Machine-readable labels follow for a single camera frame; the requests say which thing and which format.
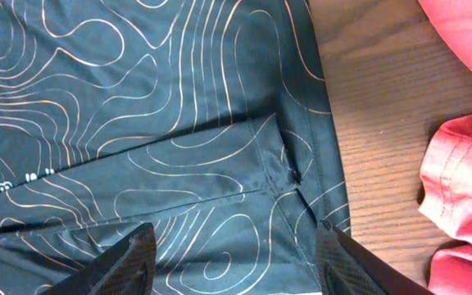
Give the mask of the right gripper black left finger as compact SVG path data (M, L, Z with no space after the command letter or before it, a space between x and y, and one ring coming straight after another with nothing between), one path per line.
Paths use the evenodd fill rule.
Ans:
M152 224L141 224L47 295L150 295L157 244Z

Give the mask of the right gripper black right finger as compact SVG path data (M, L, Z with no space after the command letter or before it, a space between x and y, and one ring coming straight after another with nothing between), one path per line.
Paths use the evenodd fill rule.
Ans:
M319 224L316 264L327 295L413 295L430 291L380 260L328 221Z

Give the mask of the black printed jersey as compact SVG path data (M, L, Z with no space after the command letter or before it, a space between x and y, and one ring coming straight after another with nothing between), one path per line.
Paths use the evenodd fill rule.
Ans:
M143 223L155 294L319 294L348 217L307 1L0 1L0 294Z

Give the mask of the red orange shirt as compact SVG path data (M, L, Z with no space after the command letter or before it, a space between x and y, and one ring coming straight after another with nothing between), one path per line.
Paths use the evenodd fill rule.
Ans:
M420 0L443 41L472 71L472 0ZM420 212L458 247L438 250L428 288L435 294L472 294L472 115L441 125L424 155Z

